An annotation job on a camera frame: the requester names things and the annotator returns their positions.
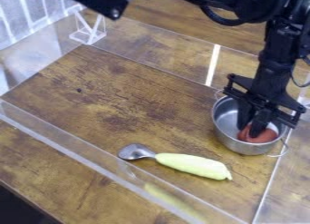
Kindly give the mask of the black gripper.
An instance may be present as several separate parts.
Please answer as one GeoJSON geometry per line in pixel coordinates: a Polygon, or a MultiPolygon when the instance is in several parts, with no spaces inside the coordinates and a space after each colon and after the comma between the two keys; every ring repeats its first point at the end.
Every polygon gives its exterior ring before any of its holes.
{"type": "Polygon", "coordinates": [[[231,73],[225,94],[238,101],[238,128],[252,121],[250,137],[257,138],[270,122],[278,121],[294,128],[306,108],[288,94],[289,77],[261,75],[249,78],[231,73]]]}

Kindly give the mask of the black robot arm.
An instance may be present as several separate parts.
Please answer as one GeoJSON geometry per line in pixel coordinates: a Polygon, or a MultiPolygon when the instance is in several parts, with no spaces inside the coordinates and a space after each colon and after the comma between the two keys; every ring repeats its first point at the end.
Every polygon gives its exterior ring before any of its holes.
{"type": "MultiPolygon", "coordinates": [[[[113,20],[131,0],[74,0],[113,20]]],[[[296,62],[310,63],[310,0],[185,0],[218,24],[266,23],[253,78],[230,74],[225,94],[239,104],[238,127],[258,136],[272,121],[296,127],[305,107],[288,94],[296,62]]]]}

